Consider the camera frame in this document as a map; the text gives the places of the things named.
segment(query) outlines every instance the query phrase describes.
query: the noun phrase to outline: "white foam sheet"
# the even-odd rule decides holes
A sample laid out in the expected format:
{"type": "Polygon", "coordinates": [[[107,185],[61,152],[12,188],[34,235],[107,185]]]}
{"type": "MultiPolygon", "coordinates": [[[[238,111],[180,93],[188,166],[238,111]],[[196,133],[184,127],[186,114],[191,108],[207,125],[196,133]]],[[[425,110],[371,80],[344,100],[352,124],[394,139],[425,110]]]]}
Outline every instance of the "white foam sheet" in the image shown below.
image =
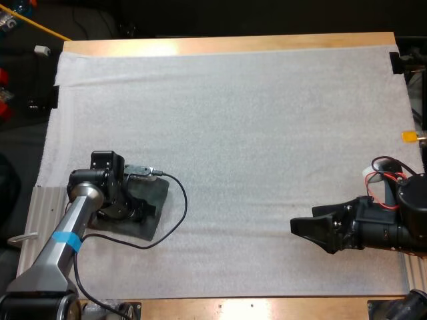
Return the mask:
{"type": "MultiPolygon", "coordinates": [[[[396,50],[63,53],[37,183],[66,185],[93,150],[114,150],[175,175],[189,198],[185,222],[151,250],[88,240],[79,252],[87,290],[102,299],[407,292],[399,254],[329,255],[290,233],[290,219],[312,206],[363,195],[361,172],[376,156],[421,170],[417,146],[400,140],[414,124],[404,78],[392,74],[396,50]]],[[[182,209],[171,182],[156,239],[182,209]]]]}

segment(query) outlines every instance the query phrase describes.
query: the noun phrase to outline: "yellow object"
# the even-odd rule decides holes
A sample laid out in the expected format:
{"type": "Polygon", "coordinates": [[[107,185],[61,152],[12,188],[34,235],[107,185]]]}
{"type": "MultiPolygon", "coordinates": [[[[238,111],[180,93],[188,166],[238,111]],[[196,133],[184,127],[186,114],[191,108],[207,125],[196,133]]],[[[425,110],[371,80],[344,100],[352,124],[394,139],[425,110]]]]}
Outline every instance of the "yellow object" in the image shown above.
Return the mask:
{"type": "Polygon", "coordinates": [[[11,15],[15,16],[16,18],[19,18],[20,20],[24,20],[25,22],[29,23],[30,25],[33,25],[36,28],[39,28],[41,30],[43,30],[44,32],[50,33],[51,35],[54,35],[55,37],[58,37],[64,41],[73,41],[70,38],[64,37],[63,35],[54,32],[40,24],[38,24],[37,22],[34,22],[33,20],[28,19],[27,17],[24,17],[23,15],[20,15],[18,12],[14,12],[13,10],[10,10],[8,7],[5,7],[4,5],[0,4],[0,9],[6,11],[7,13],[10,13],[11,15]]]}
{"type": "Polygon", "coordinates": [[[416,134],[416,131],[403,131],[402,140],[403,142],[417,142],[418,135],[416,134]]]}

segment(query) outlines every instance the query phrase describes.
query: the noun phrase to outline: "metal handle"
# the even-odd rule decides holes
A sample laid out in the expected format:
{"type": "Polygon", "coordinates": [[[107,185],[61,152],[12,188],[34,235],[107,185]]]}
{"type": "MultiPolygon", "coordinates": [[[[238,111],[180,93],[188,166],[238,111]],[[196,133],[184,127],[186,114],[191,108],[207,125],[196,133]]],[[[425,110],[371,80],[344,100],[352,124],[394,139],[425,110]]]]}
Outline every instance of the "metal handle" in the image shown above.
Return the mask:
{"type": "Polygon", "coordinates": [[[8,239],[7,244],[12,245],[16,248],[21,248],[22,242],[24,242],[24,240],[37,239],[38,237],[39,235],[37,232],[26,233],[24,235],[17,235],[16,237],[12,237],[8,239]]]}

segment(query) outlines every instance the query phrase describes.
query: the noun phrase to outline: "table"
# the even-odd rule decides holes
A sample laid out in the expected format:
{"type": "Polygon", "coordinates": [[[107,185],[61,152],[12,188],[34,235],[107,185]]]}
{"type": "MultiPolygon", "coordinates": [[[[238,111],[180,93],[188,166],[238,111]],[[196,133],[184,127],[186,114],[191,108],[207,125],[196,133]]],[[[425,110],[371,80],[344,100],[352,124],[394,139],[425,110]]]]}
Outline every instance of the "table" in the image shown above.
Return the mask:
{"type": "MultiPolygon", "coordinates": [[[[340,33],[183,39],[72,41],[64,51],[98,57],[171,56],[200,53],[267,51],[395,45],[393,33],[340,33]]],[[[416,265],[418,258],[407,258],[416,265]]],[[[422,282],[412,270],[413,283],[422,282]]],[[[270,297],[244,299],[145,299],[144,320],[168,319],[367,319],[367,300],[397,297],[270,297]]]]}

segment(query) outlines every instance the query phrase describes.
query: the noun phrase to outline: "blue tape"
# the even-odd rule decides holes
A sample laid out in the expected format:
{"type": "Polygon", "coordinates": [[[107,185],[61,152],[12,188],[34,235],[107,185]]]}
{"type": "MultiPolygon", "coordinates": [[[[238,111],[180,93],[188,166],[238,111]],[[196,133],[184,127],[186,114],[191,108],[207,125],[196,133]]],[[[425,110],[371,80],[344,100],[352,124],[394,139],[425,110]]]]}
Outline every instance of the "blue tape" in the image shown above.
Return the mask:
{"type": "Polygon", "coordinates": [[[75,252],[80,250],[81,241],[74,232],[55,231],[52,234],[52,239],[56,240],[56,242],[68,244],[75,252]]]}

